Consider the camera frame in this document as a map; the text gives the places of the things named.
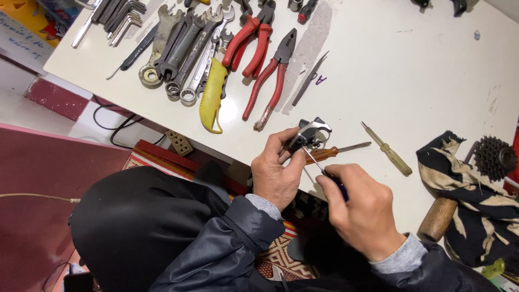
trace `jacket sleeve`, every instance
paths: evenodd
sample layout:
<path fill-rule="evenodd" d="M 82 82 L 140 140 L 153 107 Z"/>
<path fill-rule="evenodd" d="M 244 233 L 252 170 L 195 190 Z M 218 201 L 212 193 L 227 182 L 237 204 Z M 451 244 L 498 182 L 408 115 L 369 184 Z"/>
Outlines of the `jacket sleeve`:
<path fill-rule="evenodd" d="M 246 291 L 255 256 L 284 231 L 282 221 L 238 196 L 224 216 L 206 223 L 149 291 Z"/>
<path fill-rule="evenodd" d="M 437 243 L 421 244 L 427 251 L 422 255 L 417 268 L 404 272 L 375 273 L 398 291 L 498 291 L 479 273 L 452 261 Z"/>

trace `man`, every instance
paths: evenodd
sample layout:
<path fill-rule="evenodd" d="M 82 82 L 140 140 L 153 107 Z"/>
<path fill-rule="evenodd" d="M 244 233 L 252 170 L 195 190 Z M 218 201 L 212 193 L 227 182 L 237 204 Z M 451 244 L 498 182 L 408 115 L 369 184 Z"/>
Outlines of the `man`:
<path fill-rule="evenodd" d="M 298 130 L 269 136 L 252 162 L 253 194 L 231 204 L 205 185 L 151 167 L 124 170 L 94 184 L 70 224 L 79 255 L 103 291 L 495 289 L 450 261 L 439 245 L 399 233 L 391 190 L 355 164 L 326 168 L 344 183 L 348 202 L 329 178 L 316 181 L 328 200 L 331 225 L 362 255 L 345 257 L 346 270 L 315 280 L 263 278 L 253 267 L 254 258 L 284 233 L 280 212 L 294 199 L 306 164 L 302 150 L 293 155 L 284 150 Z M 358 268 L 363 264 L 371 268 Z"/>

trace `electrical outlet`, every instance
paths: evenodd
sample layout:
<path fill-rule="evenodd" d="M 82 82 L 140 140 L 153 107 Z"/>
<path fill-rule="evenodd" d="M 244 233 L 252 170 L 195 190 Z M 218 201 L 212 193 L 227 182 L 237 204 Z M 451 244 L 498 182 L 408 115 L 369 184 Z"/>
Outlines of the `electrical outlet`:
<path fill-rule="evenodd" d="M 166 136 L 168 136 L 168 139 L 171 141 L 171 144 L 173 147 L 175 147 L 176 152 L 184 156 L 187 153 L 193 151 L 193 146 L 191 146 L 191 143 L 189 143 L 189 140 L 186 139 L 186 137 L 182 136 L 181 134 L 169 130 L 166 132 Z"/>

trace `workbench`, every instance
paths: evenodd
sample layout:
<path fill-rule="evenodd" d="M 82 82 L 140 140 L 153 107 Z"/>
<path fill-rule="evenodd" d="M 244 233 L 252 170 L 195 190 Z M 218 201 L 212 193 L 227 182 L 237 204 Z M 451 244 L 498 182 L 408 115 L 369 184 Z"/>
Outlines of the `workbench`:
<path fill-rule="evenodd" d="M 213 8 L 219 3 L 213 0 Z M 227 31 L 236 34 L 241 12 L 239 4 L 231 4 L 236 18 L 227 25 Z M 151 47 L 129 70 L 105 80 L 133 49 L 140 30 L 133 39 L 123 39 L 117 48 L 112 48 L 102 27 L 92 25 L 74 49 L 71 43 L 90 13 L 86 9 L 44 69 L 249 165 L 261 153 L 270 134 L 296 126 L 302 118 L 313 120 L 318 116 L 332 127 L 326 148 L 372 141 L 360 124 L 363 121 L 414 173 L 403 176 L 375 143 L 340 153 L 322 165 L 362 166 L 375 180 L 393 190 L 399 231 L 416 232 L 434 198 L 420 179 L 415 152 L 445 130 L 452 130 L 468 140 L 458 151 L 462 160 L 472 143 L 484 135 L 511 143 L 519 116 L 519 24 L 484 1 L 460 18 L 453 17 L 450 0 L 434 0 L 431 4 L 433 8 L 421 13 L 409 0 L 320 0 L 307 24 L 301 25 L 297 14 L 286 7 L 286 1 L 278 0 L 264 66 L 294 27 L 298 29 L 298 46 L 286 74 L 278 112 L 272 114 L 261 132 L 253 131 L 253 124 L 272 96 L 275 74 L 263 85 L 249 120 L 241 119 L 254 82 L 244 79 L 241 72 L 252 58 L 256 41 L 247 47 L 238 71 L 229 76 L 227 97 L 220 109 L 221 135 L 211 134 L 202 126 L 198 102 L 186 107 L 179 101 L 168 100 L 163 86 L 147 89 L 141 85 L 137 73 L 148 61 Z M 224 10 L 228 5 L 225 0 Z M 251 6 L 256 15 L 260 10 L 256 0 L 251 0 Z M 180 0 L 176 8 L 186 9 Z M 196 13 L 206 9 L 200 4 Z M 143 25 L 149 29 L 158 18 L 153 11 L 147 13 L 153 14 Z M 320 41 L 328 31 L 323 23 L 328 23 L 329 35 Z M 313 35 L 305 34 L 310 28 Z M 481 35 L 479 40 L 474 37 L 476 30 Z M 309 48 L 300 47 L 301 43 Z M 285 106 L 291 103 L 289 95 L 297 87 L 294 80 L 304 80 L 305 75 L 298 77 L 298 72 L 311 70 L 313 60 L 328 50 L 318 77 L 299 104 L 293 109 Z M 298 52 L 307 52 L 312 60 L 301 66 L 298 60 L 305 56 Z M 316 165 L 306 166 L 300 189 L 324 198 L 315 181 L 319 174 Z"/>

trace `red-handled pliers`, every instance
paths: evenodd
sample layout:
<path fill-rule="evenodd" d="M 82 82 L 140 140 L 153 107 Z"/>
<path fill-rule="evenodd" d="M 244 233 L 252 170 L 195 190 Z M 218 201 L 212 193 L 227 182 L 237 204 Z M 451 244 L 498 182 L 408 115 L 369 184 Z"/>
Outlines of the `red-handled pliers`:
<path fill-rule="evenodd" d="M 265 55 L 267 54 L 268 47 L 268 35 L 272 32 L 270 23 L 274 17 L 274 10 L 276 9 L 276 2 L 269 0 L 263 6 L 263 9 L 258 13 L 256 17 L 250 15 L 247 16 L 247 23 L 243 28 L 233 37 L 233 40 L 229 43 L 222 65 L 229 67 L 232 71 L 236 71 L 240 64 L 243 52 L 247 47 L 249 38 L 254 37 L 254 32 L 258 34 L 258 45 L 254 57 L 252 57 L 249 65 L 243 70 L 243 76 L 249 77 L 251 74 L 257 77 L 265 61 Z"/>
<path fill-rule="evenodd" d="M 259 75 L 258 79 L 254 83 L 252 87 L 251 97 L 249 99 L 249 103 L 247 104 L 247 108 L 243 113 L 242 119 L 246 121 L 251 114 L 252 108 L 256 103 L 256 98 L 258 93 L 260 92 L 261 86 L 263 82 L 267 80 L 267 78 L 274 72 L 276 68 L 278 68 L 278 78 L 276 81 L 276 89 L 274 90 L 274 94 L 270 99 L 270 102 L 265 108 L 261 118 L 254 124 L 254 130 L 261 131 L 270 117 L 270 114 L 278 104 L 279 98 L 281 97 L 281 92 L 283 91 L 283 83 L 285 81 L 285 72 L 286 68 L 289 65 L 290 58 L 294 53 L 295 49 L 295 40 L 297 37 L 297 29 L 292 29 L 281 41 L 279 44 L 278 50 L 274 54 L 274 57 L 270 60 L 269 65 L 265 67 L 263 72 Z"/>

